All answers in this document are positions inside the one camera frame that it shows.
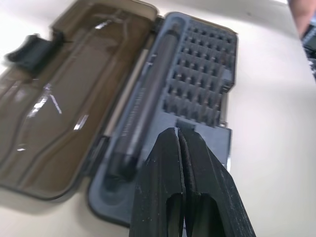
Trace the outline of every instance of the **white table surface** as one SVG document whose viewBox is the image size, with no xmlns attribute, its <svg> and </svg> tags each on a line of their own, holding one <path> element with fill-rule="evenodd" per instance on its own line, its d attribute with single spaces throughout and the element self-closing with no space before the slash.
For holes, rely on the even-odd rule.
<svg viewBox="0 0 316 237">
<path fill-rule="evenodd" d="M 48 25 L 73 0 L 0 0 L 0 57 Z M 238 33 L 229 97 L 231 174 L 257 236 L 316 236 L 316 84 L 288 6 L 272 0 L 147 0 Z M 0 65 L 0 73 L 6 69 Z M 93 216 L 85 180 L 66 202 L 0 189 L 1 237 L 126 237 Z"/>
</svg>

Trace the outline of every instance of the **case lid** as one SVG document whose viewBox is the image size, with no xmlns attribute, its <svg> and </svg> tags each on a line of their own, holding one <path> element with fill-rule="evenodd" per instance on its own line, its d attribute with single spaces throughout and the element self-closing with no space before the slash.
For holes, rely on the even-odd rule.
<svg viewBox="0 0 316 237">
<path fill-rule="evenodd" d="M 51 41 L 30 36 L 8 55 L 1 186 L 46 200 L 72 190 L 157 13 L 138 1 L 79 0 L 52 25 Z"/>
</svg>

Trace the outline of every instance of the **precision screwdriver set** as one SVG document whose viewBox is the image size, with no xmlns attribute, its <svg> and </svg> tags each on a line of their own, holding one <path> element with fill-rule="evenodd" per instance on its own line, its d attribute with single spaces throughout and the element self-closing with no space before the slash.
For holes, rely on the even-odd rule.
<svg viewBox="0 0 316 237">
<path fill-rule="evenodd" d="M 91 210 L 129 226 L 138 171 L 167 128 L 199 133 L 227 167 L 235 32 L 131 0 L 78 0 L 51 31 L 7 55 L 2 187 L 61 201 L 90 176 Z"/>
</svg>

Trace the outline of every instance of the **open plastic case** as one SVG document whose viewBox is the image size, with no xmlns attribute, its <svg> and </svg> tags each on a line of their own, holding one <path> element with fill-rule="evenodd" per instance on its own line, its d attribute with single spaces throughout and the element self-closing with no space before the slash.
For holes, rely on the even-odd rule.
<svg viewBox="0 0 316 237">
<path fill-rule="evenodd" d="M 227 165 L 236 33 L 131 0 L 79 0 L 51 31 L 7 56 L 2 187 L 63 200 L 91 176 L 93 212 L 128 226 L 137 170 L 165 129 L 194 129 Z"/>
</svg>

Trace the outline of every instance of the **gray screwdriver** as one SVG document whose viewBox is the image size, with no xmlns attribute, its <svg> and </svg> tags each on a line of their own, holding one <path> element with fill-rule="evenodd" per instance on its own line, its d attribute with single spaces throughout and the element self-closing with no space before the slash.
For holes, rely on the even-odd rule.
<svg viewBox="0 0 316 237">
<path fill-rule="evenodd" d="M 179 38 L 180 25 L 175 23 L 167 30 L 152 55 L 152 65 L 145 78 L 140 81 L 139 93 L 110 157 L 106 178 L 117 181 L 129 180 L 134 176 Z"/>
</svg>

